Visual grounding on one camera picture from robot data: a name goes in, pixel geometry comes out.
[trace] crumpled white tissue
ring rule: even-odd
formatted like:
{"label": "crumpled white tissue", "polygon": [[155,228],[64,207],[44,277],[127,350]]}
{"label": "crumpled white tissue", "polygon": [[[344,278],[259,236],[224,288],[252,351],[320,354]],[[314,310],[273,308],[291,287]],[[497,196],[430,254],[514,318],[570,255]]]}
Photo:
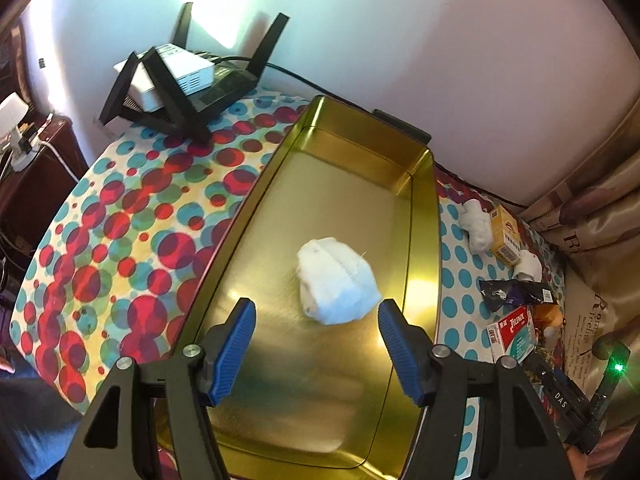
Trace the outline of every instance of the crumpled white tissue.
{"label": "crumpled white tissue", "polygon": [[526,249],[520,250],[520,261],[513,269],[513,275],[523,282],[541,282],[542,264],[539,258]]}
{"label": "crumpled white tissue", "polygon": [[361,319],[382,301],[371,266],[335,238],[300,248],[298,277],[305,314],[325,325]]}
{"label": "crumpled white tissue", "polygon": [[460,213],[460,227],[469,233],[469,251],[482,254],[494,244],[494,232],[491,229],[491,216],[482,211],[480,202],[475,198],[463,205],[465,212]]}

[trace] white device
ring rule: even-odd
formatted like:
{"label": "white device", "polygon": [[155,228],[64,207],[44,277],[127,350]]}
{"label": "white device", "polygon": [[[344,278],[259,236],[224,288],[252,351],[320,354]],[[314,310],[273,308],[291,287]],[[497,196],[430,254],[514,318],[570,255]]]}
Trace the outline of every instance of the white device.
{"label": "white device", "polygon": [[[171,43],[159,46],[156,50],[185,95],[204,90],[212,85],[214,68],[212,62]],[[144,55],[143,52],[138,54],[138,57]],[[115,65],[116,72],[120,73],[126,62],[124,60]],[[145,112],[153,112],[164,106],[142,63],[138,65],[133,75],[129,95]]]}
{"label": "white device", "polygon": [[22,171],[34,159],[38,153],[37,148],[33,148],[29,153],[25,153],[20,146],[22,135],[18,129],[18,124],[29,111],[29,105],[25,103],[17,93],[12,93],[0,104],[0,134],[9,134],[12,149],[11,165],[14,171]]}

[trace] blue fabric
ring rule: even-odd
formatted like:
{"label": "blue fabric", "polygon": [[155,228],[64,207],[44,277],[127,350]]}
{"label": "blue fabric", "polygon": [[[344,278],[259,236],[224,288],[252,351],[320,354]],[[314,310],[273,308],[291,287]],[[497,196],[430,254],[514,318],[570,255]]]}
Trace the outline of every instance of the blue fabric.
{"label": "blue fabric", "polygon": [[15,374],[0,372],[0,461],[10,453],[36,479],[62,460],[81,415],[15,348],[0,348]]}

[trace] small yellow box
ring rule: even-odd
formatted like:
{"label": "small yellow box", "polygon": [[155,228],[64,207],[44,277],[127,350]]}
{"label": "small yellow box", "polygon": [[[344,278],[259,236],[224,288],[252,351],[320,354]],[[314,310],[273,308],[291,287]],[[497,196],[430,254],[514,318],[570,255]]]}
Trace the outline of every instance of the small yellow box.
{"label": "small yellow box", "polygon": [[492,253],[504,263],[514,266],[520,261],[520,234],[518,223],[501,205],[491,212],[491,229],[494,233]]}

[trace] beige curtain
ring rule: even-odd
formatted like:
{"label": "beige curtain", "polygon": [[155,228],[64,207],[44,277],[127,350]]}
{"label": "beige curtain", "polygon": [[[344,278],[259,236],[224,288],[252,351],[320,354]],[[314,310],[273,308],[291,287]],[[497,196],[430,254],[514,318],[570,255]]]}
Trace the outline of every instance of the beige curtain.
{"label": "beige curtain", "polygon": [[[607,431],[635,423],[640,416],[640,317],[634,319],[640,316],[640,100],[592,155],[521,216],[568,255],[584,283],[606,302],[608,330],[626,327],[632,356],[607,412]],[[571,291],[566,294],[569,300]],[[620,446],[620,431],[606,435],[602,444],[609,442]],[[611,459],[615,453],[603,456]]]}

